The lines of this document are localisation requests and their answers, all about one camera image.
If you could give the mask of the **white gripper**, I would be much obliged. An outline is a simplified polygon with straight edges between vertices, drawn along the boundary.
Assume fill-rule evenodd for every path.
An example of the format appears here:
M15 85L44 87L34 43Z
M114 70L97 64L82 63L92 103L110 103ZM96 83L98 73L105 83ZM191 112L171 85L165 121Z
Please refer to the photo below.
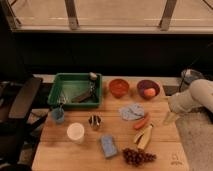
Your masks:
M173 94L168 99L168 105L172 112L168 112L163 124L169 125L176 121L175 113L190 112L196 107L196 102L188 90Z

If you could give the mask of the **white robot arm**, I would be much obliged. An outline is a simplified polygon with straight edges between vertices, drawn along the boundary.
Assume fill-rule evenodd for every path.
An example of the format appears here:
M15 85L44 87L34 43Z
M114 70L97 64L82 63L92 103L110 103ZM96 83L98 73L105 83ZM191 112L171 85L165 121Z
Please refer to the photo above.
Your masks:
M191 82L187 90L177 92L168 98L169 111L163 124L175 122L181 113L205 107L213 114L213 81L197 79Z

